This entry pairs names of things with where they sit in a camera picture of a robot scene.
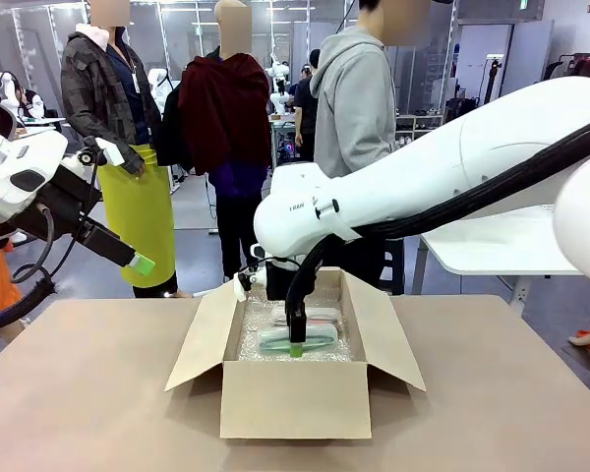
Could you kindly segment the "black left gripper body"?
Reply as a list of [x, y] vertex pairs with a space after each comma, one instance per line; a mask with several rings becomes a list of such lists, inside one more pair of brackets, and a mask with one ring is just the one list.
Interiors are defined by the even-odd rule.
[[92, 183], [60, 165], [49, 182], [35, 193], [30, 204], [17, 214], [17, 227], [39, 239], [64, 235], [119, 267], [127, 266], [136, 251], [88, 213], [101, 192]]

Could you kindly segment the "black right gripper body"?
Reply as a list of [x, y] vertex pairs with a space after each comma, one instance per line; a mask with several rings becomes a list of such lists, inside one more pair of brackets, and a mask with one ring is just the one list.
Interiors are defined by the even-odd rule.
[[269, 301], [285, 301], [299, 264], [285, 258], [269, 258], [265, 262], [266, 297]]

